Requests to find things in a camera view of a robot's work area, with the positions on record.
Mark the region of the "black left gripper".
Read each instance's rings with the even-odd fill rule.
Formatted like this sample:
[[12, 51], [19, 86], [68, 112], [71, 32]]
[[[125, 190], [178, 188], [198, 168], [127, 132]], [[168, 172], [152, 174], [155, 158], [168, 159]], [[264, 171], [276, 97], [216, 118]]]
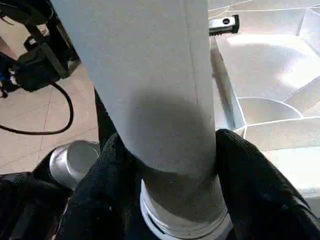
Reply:
[[230, 17], [209, 20], [209, 36], [219, 36], [223, 34], [236, 34], [240, 28], [240, 18], [238, 14]]

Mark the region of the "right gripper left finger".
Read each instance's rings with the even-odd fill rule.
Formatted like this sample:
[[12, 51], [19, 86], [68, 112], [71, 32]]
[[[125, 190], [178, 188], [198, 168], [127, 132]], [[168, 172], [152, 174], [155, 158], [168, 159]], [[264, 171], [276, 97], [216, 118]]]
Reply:
[[135, 157], [116, 133], [70, 197], [61, 240], [124, 240], [137, 205], [141, 178]]

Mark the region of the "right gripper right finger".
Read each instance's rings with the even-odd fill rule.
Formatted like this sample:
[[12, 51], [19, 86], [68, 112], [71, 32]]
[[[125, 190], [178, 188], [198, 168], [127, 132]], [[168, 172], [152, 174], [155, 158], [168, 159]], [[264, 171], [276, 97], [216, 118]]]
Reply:
[[216, 171], [238, 240], [318, 240], [320, 220], [290, 181], [251, 142], [216, 137]]

